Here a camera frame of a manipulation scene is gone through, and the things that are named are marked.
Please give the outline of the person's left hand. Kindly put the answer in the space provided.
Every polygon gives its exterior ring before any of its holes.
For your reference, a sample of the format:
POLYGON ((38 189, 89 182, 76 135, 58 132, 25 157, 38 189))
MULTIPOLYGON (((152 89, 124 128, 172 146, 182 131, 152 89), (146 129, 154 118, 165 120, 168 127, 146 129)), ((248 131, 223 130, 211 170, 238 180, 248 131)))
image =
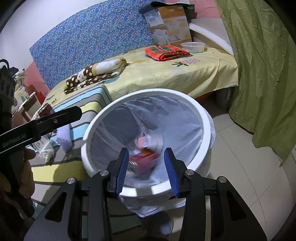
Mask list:
MULTIPOLYGON (((18 191, 27 200, 31 198, 35 192, 33 172, 29 163, 29 160, 34 159, 34 157, 36 157, 36 153, 34 150, 27 148, 24 149, 24 164, 22 173, 20 175, 21 185, 18 191)), ((1 174, 1 198, 3 198, 6 203, 17 207, 18 204, 7 196, 7 193, 10 191, 10 182, 3 174, 1 174)))

